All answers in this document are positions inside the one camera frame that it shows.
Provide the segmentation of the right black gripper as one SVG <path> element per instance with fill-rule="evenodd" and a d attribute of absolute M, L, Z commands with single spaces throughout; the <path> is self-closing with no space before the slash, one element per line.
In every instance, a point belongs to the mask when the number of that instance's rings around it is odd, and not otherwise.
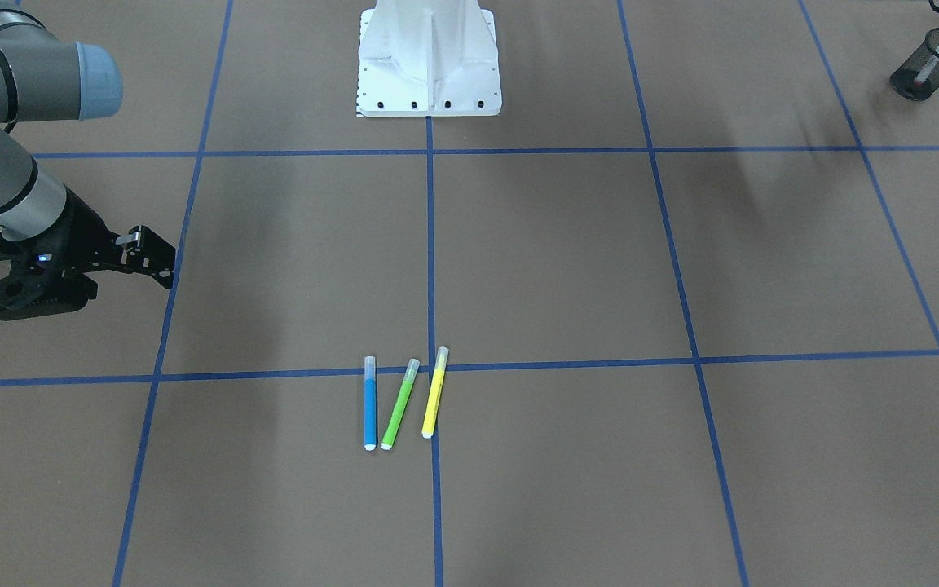
<path fill-rule="evenodd" d="M 172 289 L 175 255 L 174 245 L 144 224 L 118 236 L 67 190 L 62 215 L 47 231 L 16 242 L 0 236 L 0 320 L 80 311 L 98 296 L 88 276 L 95 263 L 101 271 L 145 275 Z"/>

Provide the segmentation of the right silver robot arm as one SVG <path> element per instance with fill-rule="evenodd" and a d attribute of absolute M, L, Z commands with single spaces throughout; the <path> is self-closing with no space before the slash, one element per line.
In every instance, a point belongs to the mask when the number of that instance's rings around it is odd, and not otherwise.
<path fill-rule="evenodd" d="M 176 250 L 149 227 L 109 229 L 12 136 L 19 123 L 114 116 L 121 70 L 100 46 L 60 41 L 37 16 L 0 1 L 0 320 L 79 311 L 95 271 L 139 274 L 171 289 Z"/>

